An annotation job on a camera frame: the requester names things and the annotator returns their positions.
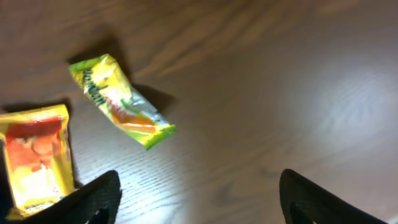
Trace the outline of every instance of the tabletop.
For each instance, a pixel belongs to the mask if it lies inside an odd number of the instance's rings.
[[[75,178],[119,172],[116,223],[284,223],[291,168],[398,214],[398,1],[1,0],[0,107],[66,103]],[[73,82],[109,52],[175,123],[145,151]]]

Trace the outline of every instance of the yellow and green candy wrapper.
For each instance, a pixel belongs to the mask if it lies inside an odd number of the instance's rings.
[[[109,54],[69,66],[84,94],[127,135],[150,149],[175,132],[175,125],[129,83]]]

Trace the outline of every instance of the black object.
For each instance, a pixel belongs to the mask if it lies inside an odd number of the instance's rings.
[[[386,224],[291,169],[282,172],[279,194],[287,224]]]
[[[10,224],[113,224],[121,199],[119,175],[108,171],[55,205]]]

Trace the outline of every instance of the candy wrapper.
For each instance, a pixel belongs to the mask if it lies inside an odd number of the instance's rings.
[[[175,132],[174,124],[167,122],[130,85],[109,54],[73,64],[69,71],[84,94],[105,116],[146,149]]]
[[[0,115],[14,208],[7,219],[31,216],[73,192],[65,105]]]

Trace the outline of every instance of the red and yellow candy packet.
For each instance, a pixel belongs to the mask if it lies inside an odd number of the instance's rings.
[[[175,132],[175,125],[137,91],[109,54],[69,66],[84,94],[127,135],[150,149]]]
[[[14,202],[7,219],[31,216],[73,192],[65,105],[0,115],[0,141]]]

